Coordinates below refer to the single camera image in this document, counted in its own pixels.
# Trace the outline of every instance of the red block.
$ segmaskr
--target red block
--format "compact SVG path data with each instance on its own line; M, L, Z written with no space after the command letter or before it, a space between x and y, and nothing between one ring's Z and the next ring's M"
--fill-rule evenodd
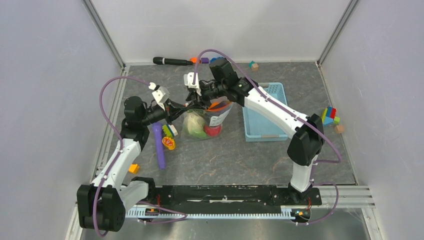
M336 109L333 107L333 109L331 109L330 118L334 119L335 117L336 117Z

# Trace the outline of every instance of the clear plastic bag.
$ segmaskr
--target clear plastic bag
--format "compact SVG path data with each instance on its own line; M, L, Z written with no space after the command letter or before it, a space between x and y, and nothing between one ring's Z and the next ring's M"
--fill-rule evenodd
M208 110L191 109L184 114L183 133L196 139L208 139L221 133L223 121L233 103L224 100L214 102Z

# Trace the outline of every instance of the white label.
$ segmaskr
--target white label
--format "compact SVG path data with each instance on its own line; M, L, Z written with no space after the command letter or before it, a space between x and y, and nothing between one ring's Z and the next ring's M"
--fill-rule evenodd
M228 109L227 111L225 111L223 114L219 116L211 116L209 127L215 127L215 126L221 125L224 122L224 119L226 118L226 116L230 113L230 109Z

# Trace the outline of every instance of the robotic arm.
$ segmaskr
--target robotic arm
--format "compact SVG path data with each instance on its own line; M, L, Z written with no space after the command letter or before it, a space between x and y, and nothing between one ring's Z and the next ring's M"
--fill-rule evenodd
M152 178L135 177L127 187L122 187L125 175L134 159L143 150L149 136L148 125L165 119L168 123L177 119L188 109L206 109L210 100L227 97L230 101L242 107L248 107L270 119L279 126L291 139L287 149L288 156L293 160L293 176L289 183L290 198L295 203L304 199L312 188L310 182L311 170L314 160L324 144L324 140L315 131L297 120L300 118L320 132L324 132L321 118L313 114L307 116L297 112L269 94L264 98L255 89L265 93L256 82L253 86L245 77L238 77L231 64L225 58L219 58L209 65L214 76L211 81L199 81L190 72L184 76L189 94L182 105L169 99L169 92L162 86L152 83L149 88L153 90L153 97L157 105L147 107L147 104L138 96L132 96L124 102L125 119L122 121L120 135L123 138L123 148L120 143L111 156L104 169L112 164L112 159L120 151L120 156L111 166L108 175L103 170L90 185L81 185L77 191L79 224L82 228L94 228L93 204L95 192L99 183L104 179L97 202L97 222L100 230L117 232L121 229L125 213L138 201L152 201L155 195L155 183ZM277 107L271 101L281 104L296 117Z

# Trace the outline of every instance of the basket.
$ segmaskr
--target basket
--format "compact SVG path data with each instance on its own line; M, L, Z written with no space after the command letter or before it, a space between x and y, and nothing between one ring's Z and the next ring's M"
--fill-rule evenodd
M259 83L267 93L287 105L283 84L279 82ZM266 117L243 107L244 132L246 142L285 141L287 134Z

